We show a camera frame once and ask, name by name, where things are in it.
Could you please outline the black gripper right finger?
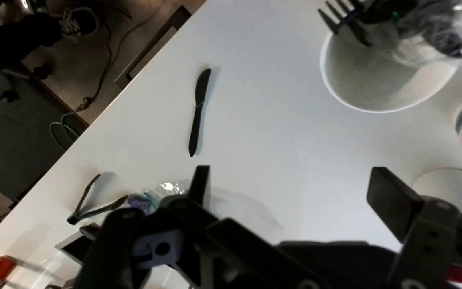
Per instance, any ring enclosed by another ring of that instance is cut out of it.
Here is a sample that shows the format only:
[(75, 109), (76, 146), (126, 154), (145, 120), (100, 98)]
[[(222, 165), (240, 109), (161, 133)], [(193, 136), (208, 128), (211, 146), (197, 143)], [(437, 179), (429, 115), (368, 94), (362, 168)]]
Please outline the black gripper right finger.
[(370, 170), (365, 199), (399, 242), (404, 241), (415, 215), (423, 207), (423, 197), (386, 167)]

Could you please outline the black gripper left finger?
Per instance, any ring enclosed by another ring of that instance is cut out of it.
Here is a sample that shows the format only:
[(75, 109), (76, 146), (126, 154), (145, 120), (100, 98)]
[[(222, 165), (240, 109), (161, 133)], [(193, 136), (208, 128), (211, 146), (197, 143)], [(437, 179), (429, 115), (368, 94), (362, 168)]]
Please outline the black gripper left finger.
[(203, 204), (208, 179), (209, 179), (209, 167), (197, 165), (193, 170), (193, 176), (190, 179), (187, 196), (198, 205)]

